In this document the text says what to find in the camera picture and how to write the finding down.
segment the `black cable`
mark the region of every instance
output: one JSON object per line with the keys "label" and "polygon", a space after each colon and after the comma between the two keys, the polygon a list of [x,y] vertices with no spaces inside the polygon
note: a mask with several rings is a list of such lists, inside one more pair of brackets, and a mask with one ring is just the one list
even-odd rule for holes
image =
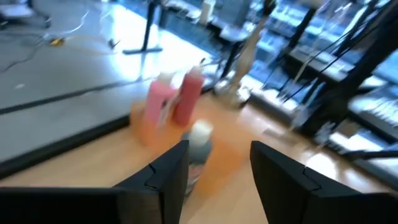
{"label": "black cable", "polygon": [[354,48],[357,44],[359,44],[363,39],[365,39],[370,33],[375,31],[378,27],[373,27],[369,32],[364,34],[362,37],[360,37],[358,40],[356,40],[353,44],[351,44],[347,49],[345,49],[340,56],[336,57],[333,61],[331,61],[324,69],[320,71],[320,73],[324,72],[326,69],[330,68],[335,62],[337,62],[344,54],[349,52],[352,48]]}
{"label": "black cable", "polygon": [[[333,43],[329,44],[327,47],[325,47],[324,49],[320,50],[314,57],[312,57],[312,58],[308,61],[308,63],[312,62],[313,60],[316,59],[317,56],[319,56],[320,54],[324,53],[324,52],[325,52],[326,50],[328,50],[330,47],[334,46],[334,45],[337,44],[339,41],[341,41],[344,37],[346,37],[346,36],[349,34],[350,31],[351,31],[351,30],[347,31],[345,34],[343,34],[341,37],[339,37],[339,38],[338,38],[337,40],[335,40]],[[266,87],[267,82],[269,81],[269,79],[271,78],[271,76],[274,74],[276,68],[278,67],[278,65],[280,64],[280,62],[282,61],[282,59],[283,59],[284,57],[285,57],[285,54],[283,54],[281,57],[277,57],[277,58],[276,58],[276,65],[274,66],[274,68],[272,69],[271,73],[269,74],[269,76],[268,76],[267,79],[265,80],[265,82],[264,82],[262,88],[265,88],[265,87]]]}
{"label": "black cable", "polygon": [[34,43],[34,45],[33,45],[34,48],[31,51],[31,53],[26,58],[24,58],[22,60],[16,60],[14,62],[11,62],[5,68],[1,69],[0,73],[2,73],[2,74],[8,72],[8,70],[10,70],[12,67],[14,67],[18,64],[25,63],[25,62],[32,60],[36,56],[37,52],[44,46],[44,44],[42,44],[44,39],[42,36],[39,36],[39,35],[35,35],[35,34],[2,34],[2,33],[0,33],[0,35],[11,36],[11,39],[6,40],[6,43],[15,41],[16,37],[27,37],[27,36],[39,37],[38,38],[39,41]]}
{"label": "black cable", "polygon": [[[322,69],[320,71],[320,73],[324,72],[326,69],[328,69],[329,67],[331,67],[337,60],[339,60],[342,56],[344,56],[344,54],[346,54],[347,52],[349,52],[353,47],[355,47],[357,44],[359,44],[363,39],[365,39],[369,34],[371,34],[372,32],[374,32],[376,29],[378,29],[379,27],[373,27],[371,30],[369,30],[366,34],[362,35],[360,38],[358,38],[354,43],[352,43],[349,47],[347,47],[347,49],[342,52],[342,54],[339,57],[336,57],[331,63],[329,63],[324,69]],[[330,96],[325,96],[325,97],[319,97],[318,99],[315,99],[313,101],[313,105],[318,104],[319,102],[323,101],[323,100],[327,100],[329,98],[334,98],[337,96],[337,93],[335,94],[331,94]]]}

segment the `floor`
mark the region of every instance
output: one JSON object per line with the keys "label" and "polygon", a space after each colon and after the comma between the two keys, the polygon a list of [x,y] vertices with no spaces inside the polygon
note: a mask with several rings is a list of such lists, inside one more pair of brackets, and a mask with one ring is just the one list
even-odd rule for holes
{"label": "floor", "polygon": [[[160,44],[163,52],[121,54],[122,49],[141,47],[146,21],[120,5],[77,0],[36,0],[35,5],[52,16],[50,29],[31,19],[32,26],[0,32],[0,70],[38,47],[31,60],[0,73],[0,108],[110,83],[136,83],[0,115],[0,162],[128,114],[130,103],[146,96],[146,80],[160,71],[178,71],[181,77],[209,56],[156,26],[149,45]],[[69,39],[61,47],[36,45],[43,35]],[[110,38],[121,40],[114,51],[106,43]]]}
{"label": "floor", "polygon": [[[133,114],[140,114],[140,107],[133,105],[132,108],[135,108]],[[199,118],[215,126],[212,135],[215,146],[203,175],[183,207],[180,223],[267,223],[249,163],[252,140],[262,141],[360,192],[391,192],[334,154],[317,149],[306,139],[288,132],[285,126],[251,105],[231,111],[213,96],[206,95],[199,100],[192,122]],[[185,129],[168,124],[159,144],[145,146],[134,124],[137,122],[3,179],[0,186],[111,187],[178,142]],[[279,133],[280,138],[264,134],[266,129]]]}

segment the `black pole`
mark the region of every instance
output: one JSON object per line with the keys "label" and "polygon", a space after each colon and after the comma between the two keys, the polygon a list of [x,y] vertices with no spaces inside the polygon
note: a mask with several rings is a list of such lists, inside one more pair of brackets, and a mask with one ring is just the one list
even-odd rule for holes
{"label": "black pole", "polygon": [[221,78],[224,78],[228,75],[228,73],[231,71],[232,64],[235,60],[235,57],[239,53],[239,47],[241,46],[242,42],[237,42],[232,46],[231,52],[229,53],[229,57],[225,63],[225,68],[223,70],[223,73],[221,74]]}
{"label": "black pole", "polygon": [[314,17],[316,12],[317,12],[317,9],[310,8],[308,10],[308,12],[306,13],[303,21],[297,26],[296,31],[294,32],[293,36],[290,38],[290,41],[287,44],[286,48],[284,48],[283,50],[280,51],[279,55],[275,58],[275,60],[273,60],[268,65],[268,67],[275,69],[276,66],[278,66],[280,64],[280,62],[285,57],[285,55],[288,54],[290,51],[292,51],[297,46],[301,36],[303,36],[303,34],[305,32],[305,29],[310,24],[310,22],[311,22],[311,20]]}
{"label": "black pole", "polygon": [[147,18],[147,25],[145,28],[144,43],[141,48],[142,51],[145,51],[148,48],[150,27],[154,23],[155,9],[156,9],[156,4],[153,1],[150,1],[148,5],[148,15],[147,15],[148,18]]}
{"label": "black pole", "polygon": [[305,29],[310,24],[316,12],[317,9],[310,8],[310,10],[308,10],[303,21],[297,26],[296,32],[293,34],[292,38],[290,38],[289,44],[287,45],[289,49],[293,49],[297,46],[301,36],[303,36]]}
{"label": "black pole", "polygon": [[145,28],[144,43],[142,44],[142,48],[139,50],[123,50],[124,54],[129,55],[129,54],[139,54],[139,53],[151,53],[151,52],[160,52],[163,50],[160,47],[154,47],[154,48],[148,49],[150,27],[154,23],[155,10],[156,10],[156,3],[154,1],[150,1],[148,4],[147,25]]}
{"label": "black pole", "polygon": [[355,25],[351,30],[348,31],[347,36],[344,38],[344,41],[341,43],[341,45],[338,47],[338,49],[334,52],[336,56],[340,56],[352,43],[351,39],[354,37],[355,33],[358,31],[358,29],[362,26],[363,22],[368,18],[368,16],[373,12],[374,7],[376,4],[379,2],[379,0],[372,0],[365,12],[362,14],[362,16],[356,21]]}

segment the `electrical cable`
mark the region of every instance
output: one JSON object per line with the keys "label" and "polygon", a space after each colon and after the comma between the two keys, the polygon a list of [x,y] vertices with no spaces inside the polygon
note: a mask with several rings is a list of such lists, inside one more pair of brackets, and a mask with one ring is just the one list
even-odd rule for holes
{"label": "electrical cable", "polygon": [[[322,54],[323,52],[325,52],[327,49],[329,49],[330,47],[332,47],[332,46],[334,46],[335,44],[337,44],[339,41],[341,41],[343,38],[345,38],[350,32],[351,32],[351,30],[347,31],[345,34],[341,35],[341,37],[339,37],[339,38],[338,38],[337,40],[335,40],[333,43],[331,43],[330,45],[328,45],[327,47],[325,47],[323,50],[319,51],[319,53],[317,53],[317,54],[314,56],[314,58],[312,58],[308,63],[312,62],[313,60],[316,59],[317,56],[319,56],[320,54]],[[277,59],[276,59],[276,65],[274,66],[274,68],[272,69],[272,71],[270,72],[270,74],[268,75],[268,77],[267,77],[267,79],[265,80],[265,82],[264,82],[262,88],[264,88],[264,87],[268,84],[269,79],[271,78],[272,74],[275,72],[275,70],[276,70],[278,64],[280,64],[280,61],[282,61],[283,57],[284,57],[284,55],[283,55],[281,58],[277,58]]]}
{"label": "electrical cable", "polygon": [[[365,39],[368,35],[370,35],[372,32],[374,32],[376,29],[378,29],[379,27],[373,27],[372,29],[370,29],[366,34],[362,35],[360,38],[358,38],[352,45],[350,45],[344,52],[342,52],[342,54],[335,58],[331,63],[329,63],[325,68],[323,68],[320,73],[324,72],[326,69],[330,68],[336,61],[338,61],[342,56],[344,56],[344,54],[346,54],[347,52],[349,52],[352,48],[354,48],[357,44],[359,44],[363,39]],[[318,104],[320,101],[323,100],[327,100],[328,98],[333,98],[336,97],[336,94],[331,95],[331,96],[326,96],[325,98],[318,98],[316,100],[314,100],[312,102],[313,105]],[[310,102],[307,102],[307,104],[305,105],[305,108],[307,108],[309,106]]]}
{"label": "electrical cable", "polygon": [[4,67],[3,69],[0,70],[0,74],[8,72],[8,70],[10,70],[12,67],[14,67],[16,65],[19,65],[19,64],[22,64],[22,63],[25,63],[25,62],[28,62],[28,61],[32,60],[36,56],[37,52],[43,46],[44,46],[43,39],[40,37],[39,41],[37,43],[35,43],[34,48],[31,51],[31,53],[26,58],[24,58],[22,60],[16,60],[16,61],[13,61],[13,62],[9,63],[6,67]]}
{"label": "electrical cable", "polygon": [[[329,8],[329,11],[327,12],[327,20],[322,24],[321,32],[320,32],[319,36],[321,36],[324,32],[326,32],[325,26],[336,16],[336,15],[333,15],[335,4],[337,4],[337,2],[332,4],[331,7]],[[342,21],[342,18],[339,17],[337,23],[339,24],[341,21]],[[307,58],[305,59],[305,63],[301,66],[297,75],[294,77],[293,82],[290,83],[290,85],[286,87],[286,90],[281,90],[281,91],[283,91],[283,94],[281,95],[282,99],[285,98],[286,95],[288,94],[288,92],[290,92],[294,88],[295,84],[298,82],[300,77],[303,75],[304,70],[307,68],[308,64],[311,61],[312,53],[315,51],[315,49],[317,49],[319,42],[320,42],[320,38],[317,38],[314,41],[314,43],[312,45],[313,50],[308,54]]]}

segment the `wooden desk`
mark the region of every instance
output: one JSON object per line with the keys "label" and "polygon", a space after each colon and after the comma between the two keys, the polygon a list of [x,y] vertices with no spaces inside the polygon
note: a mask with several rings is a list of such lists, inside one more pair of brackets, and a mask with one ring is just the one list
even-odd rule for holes
{"label": "wooden desk", "polygon": [[[266,223],[249,163],[252,140],[260,140],[298,161],[306,161],[309,167],[356,190],[390,191],[334,155],[314,151],[315,147],[305,139],[289,136],[298,141],[282,142],[264,134],[267,128],[280,133],[286,128],[250,105],[241,111],[226,110],[211,95],[205,95],[193,117],[211,121],[215,125],[213,136],[221,143],[212,152],[197,188],[184,205],[181,223]],[[132,130],[125,128],[3,179],[0,186],[111,187],[159,153],[141,145]],[[233,166],[228,166],[230,159],[234,161]]]}

